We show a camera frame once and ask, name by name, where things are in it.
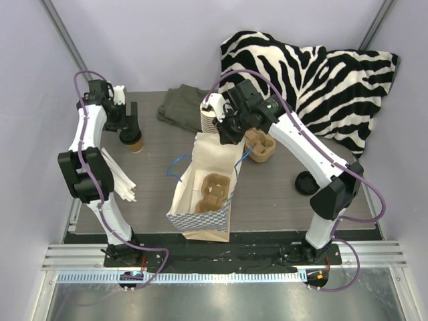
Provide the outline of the black plastic cup lid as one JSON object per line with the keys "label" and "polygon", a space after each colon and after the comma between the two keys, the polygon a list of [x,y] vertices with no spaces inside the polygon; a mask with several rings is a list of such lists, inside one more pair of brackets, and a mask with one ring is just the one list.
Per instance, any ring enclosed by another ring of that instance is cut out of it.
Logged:
{"label": "black plastic cup lid", "polygon": [[128,128],[120,132],[119,138],[122,144],[133,145],[137,144],[140,141],[140,139],[142,138],[142,133],[139,129],[132,130]]}

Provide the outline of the single brown paper cup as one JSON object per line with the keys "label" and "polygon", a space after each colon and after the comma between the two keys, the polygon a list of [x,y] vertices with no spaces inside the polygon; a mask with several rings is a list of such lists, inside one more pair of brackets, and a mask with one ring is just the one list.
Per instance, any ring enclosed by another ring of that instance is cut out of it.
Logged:
{"label": "single brown paper cup", "polygon": [[138,141],[136,141],[133,144],[129,144],[128,145],[128,149],[130,150],[130,152],[132,153],[138,153],[140,152],[142,149],[144,148],[144,143],[143,143],[143,139],[140,138]]}

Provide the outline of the single cardboard cup carrier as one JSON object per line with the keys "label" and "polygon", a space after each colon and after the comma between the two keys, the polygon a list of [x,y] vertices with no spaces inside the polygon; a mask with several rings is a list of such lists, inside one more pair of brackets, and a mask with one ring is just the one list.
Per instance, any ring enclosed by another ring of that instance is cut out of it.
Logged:
{"label": "single cardboard cup carrier", "polygon": [[207,175],[201,187],[202,199],[196,204],[196,213],[218,211],[229,195],[230,178],[212,173]]}

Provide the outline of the printed paper takeout bag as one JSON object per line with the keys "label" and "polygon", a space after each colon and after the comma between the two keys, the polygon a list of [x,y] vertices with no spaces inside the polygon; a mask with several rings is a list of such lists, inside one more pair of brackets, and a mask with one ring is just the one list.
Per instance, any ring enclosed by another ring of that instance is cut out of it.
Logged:
{"label": "printed paper takeout bag", "polygon": [[231,201],[245,142],[221,144],[218,134],[198,133],[191,161],[177,179],[167,218],[189,240],[227,243]]}

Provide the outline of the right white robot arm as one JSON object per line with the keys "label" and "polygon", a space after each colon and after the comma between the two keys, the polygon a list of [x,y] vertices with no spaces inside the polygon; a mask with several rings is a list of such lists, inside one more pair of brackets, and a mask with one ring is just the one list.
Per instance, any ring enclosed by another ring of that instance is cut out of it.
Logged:
{"label": "right white robot arm", "polygon": [[319,186],[310,199],[314,212],[302,241],[302,257],[310,264],[325,258],[338,219],[358,194],[357,176],[363,168],[349,164],[305,130],[279,93],[264,98],[250,80],[225,94],[209,94],[205,105],[213,109],[213,124],[221,144],[237,144],[247,130],[262,130],[285,146],[310,172]]}

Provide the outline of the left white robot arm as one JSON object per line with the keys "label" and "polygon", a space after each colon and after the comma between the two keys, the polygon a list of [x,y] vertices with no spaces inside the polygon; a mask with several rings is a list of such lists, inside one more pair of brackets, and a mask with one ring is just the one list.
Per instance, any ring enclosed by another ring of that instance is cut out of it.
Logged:
{"label": "left white robot arm", "polygon": [[104,229],[105,262],[134,267],[141,262],[142,250],[118,208],[114,176],[100,150],[105,131],[117,132],[132,152],[142,149],[138,104],[127,104],[125,91],[124,86],[113,86],[103,79],[89,81],[88,91],[76,104],[76,135],[68,151],[58,155],[58,164],[71,196],[87,205]]}

